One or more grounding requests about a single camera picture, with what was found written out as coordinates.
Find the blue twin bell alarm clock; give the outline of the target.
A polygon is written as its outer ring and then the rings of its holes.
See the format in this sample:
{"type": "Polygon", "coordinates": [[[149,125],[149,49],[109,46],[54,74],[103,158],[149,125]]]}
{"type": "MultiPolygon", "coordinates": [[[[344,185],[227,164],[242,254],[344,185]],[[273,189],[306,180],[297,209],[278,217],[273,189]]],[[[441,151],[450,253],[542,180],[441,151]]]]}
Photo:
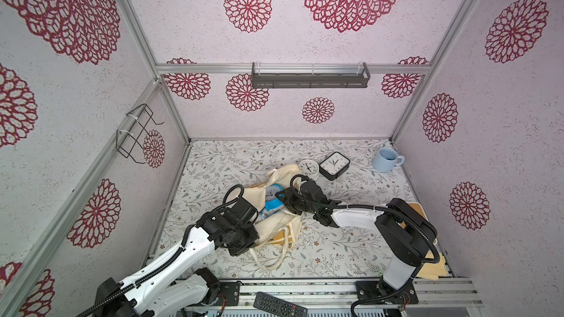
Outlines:
{"type": "Polygon", "coordinates": [[[267,214],[275,213],[283,208],[283,202],[276,197],[278,192],[283,192],[281,185],[273,184],[267,187],[264,207],[267,214]]]}

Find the white round alarm clock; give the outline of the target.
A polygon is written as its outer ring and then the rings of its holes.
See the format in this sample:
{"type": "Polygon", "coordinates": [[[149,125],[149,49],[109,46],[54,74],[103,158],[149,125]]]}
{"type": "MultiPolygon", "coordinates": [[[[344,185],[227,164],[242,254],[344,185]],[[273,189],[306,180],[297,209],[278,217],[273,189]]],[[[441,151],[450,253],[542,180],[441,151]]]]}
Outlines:
{"type": "Polygon", "coordinates": [[[317,181],[320,177],[320,167],[313,159],[304,159],[299,162],[300,174],[317,181]]]}

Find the black square alarm clock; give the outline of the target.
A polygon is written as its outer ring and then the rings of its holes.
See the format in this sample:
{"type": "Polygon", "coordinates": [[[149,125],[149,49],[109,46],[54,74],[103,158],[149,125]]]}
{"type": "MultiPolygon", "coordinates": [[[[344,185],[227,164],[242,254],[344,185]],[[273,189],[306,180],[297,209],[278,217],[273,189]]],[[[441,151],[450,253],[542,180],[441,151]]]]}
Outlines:
{"type": "Polygon", "coordinates": [[[329,181],[334,181],[348,170],[350,160],[339,151],[329,155],[324,161],[319,163],[320,174],[329,181]]]}

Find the beige canvas tote bag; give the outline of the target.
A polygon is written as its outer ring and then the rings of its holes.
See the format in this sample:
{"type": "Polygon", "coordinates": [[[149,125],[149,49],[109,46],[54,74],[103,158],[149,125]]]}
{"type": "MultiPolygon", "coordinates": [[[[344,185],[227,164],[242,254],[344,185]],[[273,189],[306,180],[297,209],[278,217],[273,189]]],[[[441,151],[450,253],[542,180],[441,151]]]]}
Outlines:
{"type": "MultiPolygon", "coordinates": [[[[280,169],[270,170],[267,173],[268,180],[264,183],[245,188],[243,197],[256,209],[266,208],[267,188],[279,185],[283,190],[289,188],[290,180],[300,171],[297,164],[288,164],[280,169]]],[[[255,229],[258,232],[258,239],[255,240],[254,247],[249,249],[249,255],[254,259],[258,268],[263,271],[277,270],[282,265],[289,248],[294,244],[302,228],[300,215],[281,208],[273,214],[267,215],[264,219],[258,220],[255,229]],[[280,245],[282,247],[278,260],[270,265],[265,265],[259,259],[257,252],[265,246],[280,245]]]]}

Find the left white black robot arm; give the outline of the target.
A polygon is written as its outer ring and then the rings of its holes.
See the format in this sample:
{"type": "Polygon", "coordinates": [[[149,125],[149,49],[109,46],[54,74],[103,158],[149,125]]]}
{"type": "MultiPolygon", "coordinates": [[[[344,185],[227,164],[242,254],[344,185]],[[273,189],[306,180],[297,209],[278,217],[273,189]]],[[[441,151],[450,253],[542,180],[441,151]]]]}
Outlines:
{"type": "Polygon", "coordinates": [[[196,270],[186,283],[176,279],[216,249],[239,256],[254,247],[259,239],[255,222],[265,198],[264,187],[232,186],[223,203],[189,225],[168,251],[120,282],[103,282],[94,306],[82,316],[168,316],[186,306],[214,302],[219,280],[209,269],[196,270]]]}

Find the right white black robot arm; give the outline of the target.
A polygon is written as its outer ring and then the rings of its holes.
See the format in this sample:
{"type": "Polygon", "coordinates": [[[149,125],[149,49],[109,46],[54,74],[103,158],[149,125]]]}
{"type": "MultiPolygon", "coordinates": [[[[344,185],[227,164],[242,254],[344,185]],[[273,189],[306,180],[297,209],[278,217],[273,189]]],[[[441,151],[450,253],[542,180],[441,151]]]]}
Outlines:
{"type": "Polygon", "coordinates": [[[313,179],[301,174],[291,179],[289,188],[277,192],[276,198],[293,214],[312,214],[326,227],[377,230],[392,250],[392,260],[376,291],[352,303],[352,316],[357,315],[355,308],[360,305],[394,302],[414,287],[413,281],[425,264],[440,262],[434,244],[437,230],[402,199],[394,198],[386,205],[343,204],[329,199],[313,179]]]}

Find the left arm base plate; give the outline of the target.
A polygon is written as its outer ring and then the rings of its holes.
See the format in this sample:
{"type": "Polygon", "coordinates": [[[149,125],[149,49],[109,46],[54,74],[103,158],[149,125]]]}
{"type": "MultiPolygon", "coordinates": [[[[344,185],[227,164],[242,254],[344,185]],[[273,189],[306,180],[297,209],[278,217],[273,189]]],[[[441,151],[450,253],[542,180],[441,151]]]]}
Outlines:
{"type": "Polygon", "coordinates": [[[204,300],[196,306],[214,306],[223,307],[237,306],[239,304],[240,288],[242,283],[240,281],[226,282],[220,281],[218,284],[212,286],[204,300]]]}

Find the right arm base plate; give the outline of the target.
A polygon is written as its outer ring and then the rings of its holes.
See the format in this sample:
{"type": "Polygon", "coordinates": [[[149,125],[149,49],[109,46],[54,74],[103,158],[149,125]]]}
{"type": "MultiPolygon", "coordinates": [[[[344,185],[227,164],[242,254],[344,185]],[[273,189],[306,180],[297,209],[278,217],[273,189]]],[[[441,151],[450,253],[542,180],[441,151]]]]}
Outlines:
{"type": "Polygon", "coordinates": [[[357,281],[358,300],[371,304],[416,305],[419,303],[412,280],[400,288],[393,288],[383,280],[357,281]]]}

